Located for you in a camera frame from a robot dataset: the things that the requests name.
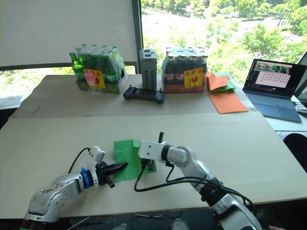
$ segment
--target orange paper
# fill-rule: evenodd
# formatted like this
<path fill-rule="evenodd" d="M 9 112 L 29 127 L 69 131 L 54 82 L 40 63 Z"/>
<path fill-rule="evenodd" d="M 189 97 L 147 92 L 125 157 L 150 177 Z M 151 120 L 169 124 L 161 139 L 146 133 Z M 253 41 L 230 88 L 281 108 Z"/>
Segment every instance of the orange paper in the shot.
<path fill-rule="evenodd" d="M 209 97 L 220 114 L 248 111 L 234 92 L 210 94 Z"/>
<path fill-rule="evenodd" d="M 207 72 L 206 76 L 207 88 L 209 91 L 224 87 L 228 83 L 227 76 L 216 76 L 214 73 Z"/>

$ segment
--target green cloth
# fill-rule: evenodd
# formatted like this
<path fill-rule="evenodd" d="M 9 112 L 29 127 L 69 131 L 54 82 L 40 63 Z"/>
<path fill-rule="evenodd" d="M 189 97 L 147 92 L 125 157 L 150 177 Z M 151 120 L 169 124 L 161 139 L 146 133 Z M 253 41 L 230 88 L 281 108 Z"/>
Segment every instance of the green cloth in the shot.
<path fill-rule="evenodd" d="M 228 82 L 226 86 L 217 88 L 215 90 L 212 90 L 211 93 L 218 93 L 218 92 L 234 92 L 236 89 L 236 86 L 231 81 L 231 76 L 229 73 L 215 73 L 216 76 L 227 76 Z"/>
<path fill-rule="evenodd" d="M 122 140 L 114 142 L 113 158 L 115 162 L 128 162 L 127 167 L 114 174 L 114 181 L 124 181 L 138 178 L 141 171 L 141 158 L 138 155 L 140 143 L 136 140 Z M 143 174 L 155 173 L 155 162 L 153 170 L 144 170 Z"/>

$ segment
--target game controller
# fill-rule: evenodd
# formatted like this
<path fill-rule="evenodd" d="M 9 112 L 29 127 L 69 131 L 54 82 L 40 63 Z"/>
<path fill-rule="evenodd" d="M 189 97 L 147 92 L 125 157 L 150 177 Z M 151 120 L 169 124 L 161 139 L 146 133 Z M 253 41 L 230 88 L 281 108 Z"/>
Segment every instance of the game controller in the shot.
<path fill-rule="evenodd" d="M 164 102 L 164 92 L 160 89 L 158 90 L 146 90 L 138 89 L 135 87 L 130 87 L 123 93 L 126 100 L 130 99 L 141 99 L 156 102 L 157 104 L 162 104 Z"/>

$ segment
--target yellow price tag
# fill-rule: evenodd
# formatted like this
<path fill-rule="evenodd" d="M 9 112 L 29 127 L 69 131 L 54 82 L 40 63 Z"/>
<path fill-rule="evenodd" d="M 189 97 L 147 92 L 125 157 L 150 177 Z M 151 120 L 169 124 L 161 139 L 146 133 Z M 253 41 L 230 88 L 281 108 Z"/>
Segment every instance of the yellow price tag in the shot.
<path fill-rule="evenodd" d="M 94 74 L 97 88 L 100 88 L 100 89 L 106 88 L 105 81 L 104 81 L 104 78 L 102 77 L 101 71 L 97 71 L 97 70 L 94 70 L 94 69 L 84 69 L 83 72 L 84 73 L 91 72 L 91 73 Z"/>
<path fill-rule="evenodd" d="M 202 68 L 184 71 L 184 88 L 202 85 Z"/>

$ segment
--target white table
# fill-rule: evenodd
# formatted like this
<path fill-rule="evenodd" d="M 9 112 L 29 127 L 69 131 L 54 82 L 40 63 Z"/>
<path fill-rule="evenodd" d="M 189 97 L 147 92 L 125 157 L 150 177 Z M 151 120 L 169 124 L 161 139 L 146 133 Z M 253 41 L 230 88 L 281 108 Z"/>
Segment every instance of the white table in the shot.
<path fill-rule="evenodd" d="M 55 90 L 59 90 L 58 84 L 54 83 Z M 52 93 L 50 86 L 45 90 L 50 97 L 59 94 Z M 163 105 L 125 101 L 122 95 L 91 97 L 69 85 L 65 92 L 67 97 L 60 97 L 58 102 L 42 98 L 36 104 L 41 106 L 36 112 L 28 104 L 30 96 L 0 131 L 0 218 L 23 218 L 34 192 L 65 174 L 80 149 L 98 145 L 107 151 L 106 162 L 112 163 L 114 141 L 132 138 L 157 141 L 160 131 L 174 146 L 195 149 L 198 158 L 219 180 L 256 203 L 307 197 L 305 171 L 253 107 L 247 113 L 220 115 L 206 92 L 167 95 Z M 77 92 L 79 103 L 71 104 L 71 111 L 65 106 L 74 101 L 69 95 Z M 240 90 L 237 93 L 245 99 Z M 178 99 L 182 104 L 175 105 Z M 44 101 L 63 111 L 48 110 Z M 49 117 L 44 115 L 46 111 L 51 113 Z M 84 157 L 75 170 L 81 166 L 85 166 Z M 164 182 L 168 171 L 168 167 L 157 162 L 157 173 L 142 177 L 140 187 Z M 176 169 L 174 177 L 181 175 Z M 107 185 L 89 189 L 74 199 L 62 216 L 206 206 L 189 184 L 136 193 L 134 182 L 119 182 L 113 189 Z"/>

